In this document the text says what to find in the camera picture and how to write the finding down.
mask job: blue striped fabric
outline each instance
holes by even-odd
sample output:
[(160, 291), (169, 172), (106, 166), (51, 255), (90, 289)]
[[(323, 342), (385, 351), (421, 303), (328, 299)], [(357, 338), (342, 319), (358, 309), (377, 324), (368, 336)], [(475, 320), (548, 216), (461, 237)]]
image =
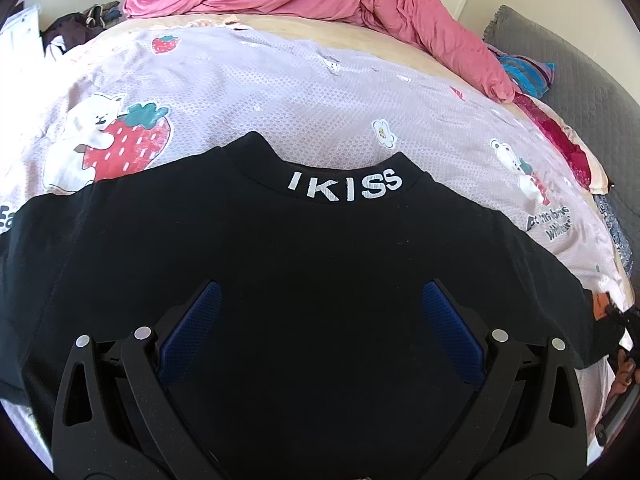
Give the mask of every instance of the blue striped fabric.
[(526, 56), (510, 56), (493, 45), (487, 43), (486, 46), (523, 94), (540, 99), (553, 84), (555, 63), (543, 63)]

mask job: bed sheet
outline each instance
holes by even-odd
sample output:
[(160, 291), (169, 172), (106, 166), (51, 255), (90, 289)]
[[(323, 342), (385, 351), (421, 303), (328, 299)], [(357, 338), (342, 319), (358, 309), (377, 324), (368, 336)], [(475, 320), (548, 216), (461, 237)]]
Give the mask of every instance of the bed sheet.
[[(310, 166), (366, 166), (402, 150), (437, 181), (503, 211), (524, 230), (529, 227), (532, 238), (584, 286), (609, 289), (623, 308), (632, 304), (593, 200), (518, 108), (489, 101), (427, 54), (370, 30), (301, 18), (238, 19), (256, 30), (234, 30), (242, 27), (228, 16), (130, 20), (67, 54), (63, 70), (38, 97), (46, 112), (25, 122), (36, 129), (25, 131), (16, 143), (20, 164), (6, 168), (12, 178), (2, 181), (0, 197), (11, 202), (9, 215), (30, 196), (55, 190), (43, 182), (47, 156), (53, 146), (64, 144), (69, 117), (81, 119), (70, 110), (101, 95), (103, 104), (117, 104), (107, 111), (113, 119), (125, 108), (142, 121), (155, 119), (144, 128), (144, 142), (150, 142), (145, 167), (225, 144), (251, 129), (263, 133), (283, 158)], [(201, 26), (207, 28), (198, 31)], [(189, 68), (176, 73), (172, 63)], [(203, 74), (210, 79), (199, 85)], [(151, 117), (145, 118), (143, 108), (150, 104)], [(158, 125), (156, 136), (167, 142), (154, 149), (152, 130)], [(136, 135), (136, 126), (120, 127)], [(421, 135), (424, 131), (430, 134)], [(112, 135), (119, 136), (115, 142), (127, 141), (118, 128)], [(88, 145), (76, 141), (65, 152), (70, 160), (77, 160), (76, 147)], [(507, 147), (518, 156), (508, 155)], [(114, 158), (122, 148), (112, 150)], [(92, 167), (115, 176), (109, 174), (111, 165), (97, 169), (107, 153), (100, 146), (85, 150), (80, 154), (83, 171)], [(54, 171), (49, 184), (60, 184), (58, 176)], [(63, 187), (73, 191), (67, 184)], [(555, 216), (569, 215), (566, 231), (544, 229), (558, 224), (552, 221)], [(578, 380), (593, 429), (612, 375), (606, 362), (599, 362), (578, 371)]]

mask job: black t-shirt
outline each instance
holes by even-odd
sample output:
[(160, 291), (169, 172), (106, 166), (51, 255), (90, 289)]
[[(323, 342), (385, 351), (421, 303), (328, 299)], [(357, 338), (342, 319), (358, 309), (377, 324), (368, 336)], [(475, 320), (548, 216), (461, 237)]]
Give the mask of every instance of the black t-shirt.
[(552, 254), (402, 153), (321, 170), (255, 132), (33, 198), (0, 258), (0, 396), (28, 400), (46, 439), (76, 337), (124, 338), (218, 282), (170, 393), (236, 480), (416, 476), (472, 393), (425, 319), (433, 278), (490, 329), (562, 338), (578, 368), (622, 335)]

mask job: orange label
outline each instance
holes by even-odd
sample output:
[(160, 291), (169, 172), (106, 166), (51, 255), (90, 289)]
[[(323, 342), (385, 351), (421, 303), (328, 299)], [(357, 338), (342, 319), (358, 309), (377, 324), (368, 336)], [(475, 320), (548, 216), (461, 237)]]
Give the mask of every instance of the orange label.
[(609, 297), (606, 292), (594, 292), (593, 293), (593, 317), (596, 321), (601, 320), (603, 317), (607, 317), (605, 308), (609, 305)]

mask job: black handle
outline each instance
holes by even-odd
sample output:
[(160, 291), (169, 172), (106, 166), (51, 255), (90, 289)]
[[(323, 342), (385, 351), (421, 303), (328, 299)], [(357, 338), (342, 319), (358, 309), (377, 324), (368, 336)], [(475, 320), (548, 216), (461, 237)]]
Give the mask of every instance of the black handle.
[(602, 417), (596, 426), (596, 438), (600, 446), (605, 447), (609, 439), (620, 428), (638, 397), (640, 397), (640, 384), (634, 383), (616, 399), (611, 409)]

